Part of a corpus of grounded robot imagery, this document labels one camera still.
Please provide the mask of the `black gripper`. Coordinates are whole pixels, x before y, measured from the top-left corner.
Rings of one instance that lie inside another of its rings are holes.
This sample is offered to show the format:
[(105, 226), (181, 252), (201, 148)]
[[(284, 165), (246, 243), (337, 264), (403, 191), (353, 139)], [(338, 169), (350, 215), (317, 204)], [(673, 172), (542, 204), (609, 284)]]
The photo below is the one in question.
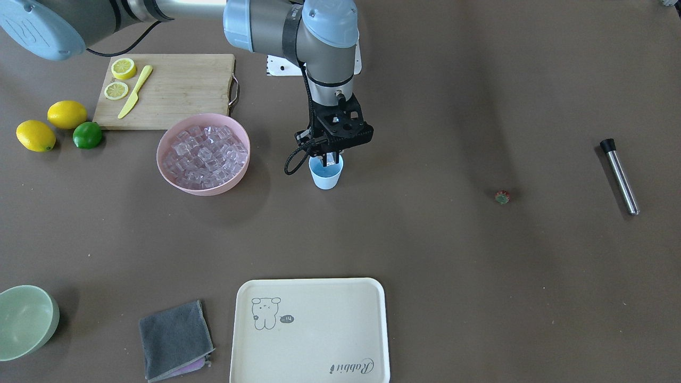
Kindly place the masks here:
[(355, 95), (341, 99), (336, 106), (324, 106), (314, 101), (311, 106), (313, 122), (307, 129), (296, 133), (296, 141), (300, 146), (308, 146), (312, 156), (319, 156), (322, 166), (339, 164), (339, 152), (372, 140), (374, 129), (365, 121)]

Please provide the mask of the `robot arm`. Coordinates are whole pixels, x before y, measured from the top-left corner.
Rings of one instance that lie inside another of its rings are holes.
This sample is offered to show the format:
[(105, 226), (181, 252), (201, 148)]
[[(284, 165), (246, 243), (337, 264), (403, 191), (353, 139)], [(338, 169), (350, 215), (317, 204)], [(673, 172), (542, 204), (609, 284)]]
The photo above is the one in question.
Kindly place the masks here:
[(353, 1), (2, 1), (4, 31), (52, 61), (82, 54), (132, 24), (221, 17), (232, 46), (300, 68), (309, 124), (296, 133), (298, 150), (325, 166), (374, 134), (353, 92), (358, 15)]

